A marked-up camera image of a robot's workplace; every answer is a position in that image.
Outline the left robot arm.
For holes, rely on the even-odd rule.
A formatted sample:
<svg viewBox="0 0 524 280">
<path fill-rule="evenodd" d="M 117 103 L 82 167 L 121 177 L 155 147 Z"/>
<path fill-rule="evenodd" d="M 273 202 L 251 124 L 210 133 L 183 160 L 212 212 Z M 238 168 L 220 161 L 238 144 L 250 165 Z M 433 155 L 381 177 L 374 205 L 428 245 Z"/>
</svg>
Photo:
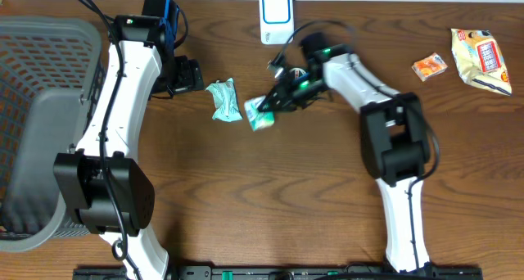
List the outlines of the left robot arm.
<svg viewBox="0 0 524 280">
<path fill-rule="evenodd" d="M 174 0 L 144 0 L 141 14 L 108 20 L 93 0 L 85 2 L 107 27 L 109 66 L 88 127 L 73 152 L 57 154 L 53 173 L 68 215 L 123 263 L 111 276 L 169 279 L 169 253 L 151 226 L 155 189 L 138 165 L 138 143 L 152 95 L 204 88 L 197 60 L 175 53 L 185 14 Z"/>
</svg>

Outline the yellow snack bag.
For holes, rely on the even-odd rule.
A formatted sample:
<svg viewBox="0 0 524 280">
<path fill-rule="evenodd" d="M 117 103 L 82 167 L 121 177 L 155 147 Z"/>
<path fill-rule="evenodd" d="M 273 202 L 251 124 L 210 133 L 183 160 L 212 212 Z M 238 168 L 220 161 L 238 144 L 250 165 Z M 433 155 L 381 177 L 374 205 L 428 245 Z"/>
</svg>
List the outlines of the yellow snack bag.
<svg viewBox="0 0 524 280">
<path fill-rule="evenodd" d="M 487 29 L 451 29 L 451 52 L 462 81 L 474 88 L 511 96 L 508 68 Z"/>
</svg>

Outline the dark green round-logo box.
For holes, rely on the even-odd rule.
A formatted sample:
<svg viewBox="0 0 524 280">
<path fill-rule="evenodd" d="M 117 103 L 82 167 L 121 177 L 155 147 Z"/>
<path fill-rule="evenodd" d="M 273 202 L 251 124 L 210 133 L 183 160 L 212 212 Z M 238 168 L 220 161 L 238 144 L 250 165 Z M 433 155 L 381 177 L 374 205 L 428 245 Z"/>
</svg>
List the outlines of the dark green round-logo box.
<svg viewBox="0 0 524 280">
<path fill-rule="evenodd" d="M 307 74 L 307 72 L 300 67 L 293 67 L 289 70 L 289 74 L 293 79 L 299 79 L 300 77 Z"/>
</svg>

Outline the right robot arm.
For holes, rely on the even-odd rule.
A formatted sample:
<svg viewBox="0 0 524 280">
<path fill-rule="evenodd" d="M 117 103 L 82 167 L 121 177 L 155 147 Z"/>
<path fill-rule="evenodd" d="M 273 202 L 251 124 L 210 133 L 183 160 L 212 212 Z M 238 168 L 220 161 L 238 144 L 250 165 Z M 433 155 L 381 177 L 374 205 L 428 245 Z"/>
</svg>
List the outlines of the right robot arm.
<svg viewBox="0 0 524 280">
<path fill-rule="evenodd" d="M 422 186 L 438 143 L 422 113 L 418 96 L 401 93 L 373 75 L 351 47 L 328 45 L 321 33 L 300 46 L 307 66 L 291 72 L 284 53 L 268 63 L 275 86 L 258 106 L 260 112 L 305 108 L 320 93 L 341 95 L 359 116 L 361 156 L 378 186 L 386 222 L 385 257 L 396 274 L 427 276 L 431 266 L 422 224 Z"/>
</svg>

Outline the teal tissue pack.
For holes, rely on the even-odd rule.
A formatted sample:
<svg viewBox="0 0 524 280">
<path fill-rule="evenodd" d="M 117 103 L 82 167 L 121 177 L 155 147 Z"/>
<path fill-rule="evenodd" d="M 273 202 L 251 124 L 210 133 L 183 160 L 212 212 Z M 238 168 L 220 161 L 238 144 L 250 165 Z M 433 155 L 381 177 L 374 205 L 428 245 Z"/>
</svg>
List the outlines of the teal tissue pack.
<svg viewBox="0 0 524 280">
<path fill-rule="evenodd" d="M 263 102 L 265 96 L 255 97 L 244 103 L 246 116 L 253 131 L 271 127 L 274 122 L 272 112 L 259 112 L 258 106 Z"/>
</svg>

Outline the orange tissue pack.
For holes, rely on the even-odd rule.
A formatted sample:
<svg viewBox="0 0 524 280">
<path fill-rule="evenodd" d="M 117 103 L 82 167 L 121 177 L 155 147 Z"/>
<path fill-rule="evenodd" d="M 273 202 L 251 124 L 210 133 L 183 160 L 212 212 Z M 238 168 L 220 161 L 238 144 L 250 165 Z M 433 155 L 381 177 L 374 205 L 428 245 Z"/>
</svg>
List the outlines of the orange tissue pack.
<svg viewBox="0 0 524 280">
<path fill-rule="evenodd" d="M 445 72 L 447 68 L 447 64 L 435 52 L 420 61 L 414 62 L 412 65 L 412 70 L 423 82 Z"/>
</svg>

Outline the teal wrapper pack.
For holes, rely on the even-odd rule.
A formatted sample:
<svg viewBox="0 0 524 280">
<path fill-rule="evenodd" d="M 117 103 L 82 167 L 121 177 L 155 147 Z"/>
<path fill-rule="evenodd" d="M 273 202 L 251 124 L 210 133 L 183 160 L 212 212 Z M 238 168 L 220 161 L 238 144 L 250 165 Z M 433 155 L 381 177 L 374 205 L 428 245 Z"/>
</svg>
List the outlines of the teal wrapper pack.
<svg viewBox="0 0 524 280">
<path fill-rule="evenodd" d="M 242 120 L 233 78 L 229 78 L 225 82 L 217 80 L 215 83 L 209 84 L 206 91 L 211 93 L 215 104 L 213 120 L 229 123 Z"/>
</svg>

